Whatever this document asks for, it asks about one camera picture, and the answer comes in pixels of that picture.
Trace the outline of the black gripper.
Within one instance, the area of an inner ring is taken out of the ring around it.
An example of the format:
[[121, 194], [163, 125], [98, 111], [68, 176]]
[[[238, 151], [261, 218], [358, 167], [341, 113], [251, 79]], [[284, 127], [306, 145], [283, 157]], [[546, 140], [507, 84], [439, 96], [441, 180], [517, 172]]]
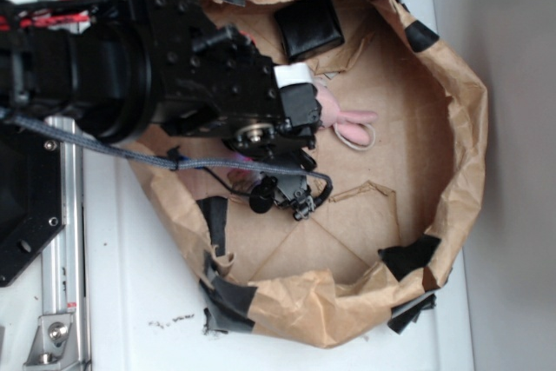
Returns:
[[260, 161], [314, 148], [321, 106], [305, 63], [275, 65], [234, 24], [214, 24], [201, 0], [147, 0], [147, 11], [150, 123]]

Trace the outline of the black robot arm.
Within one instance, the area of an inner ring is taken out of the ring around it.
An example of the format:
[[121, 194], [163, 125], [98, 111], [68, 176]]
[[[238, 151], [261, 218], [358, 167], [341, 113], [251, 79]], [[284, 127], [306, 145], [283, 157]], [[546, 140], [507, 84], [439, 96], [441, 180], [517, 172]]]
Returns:
[[1, 104], [70, 117], [109, 144], [156, 124], [258, 160], [312, 149], [315, 89], [281, 84], [278, 71], [234, 25], [215, 25], [200, 0], [1, 2]]

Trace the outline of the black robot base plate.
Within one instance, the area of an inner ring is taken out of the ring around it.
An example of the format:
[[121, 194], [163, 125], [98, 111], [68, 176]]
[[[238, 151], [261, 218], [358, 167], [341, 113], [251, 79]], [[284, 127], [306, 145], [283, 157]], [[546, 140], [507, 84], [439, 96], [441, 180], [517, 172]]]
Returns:
[[57, 142], [1, 127], [1, 286], [11, 285], [63, 227]]

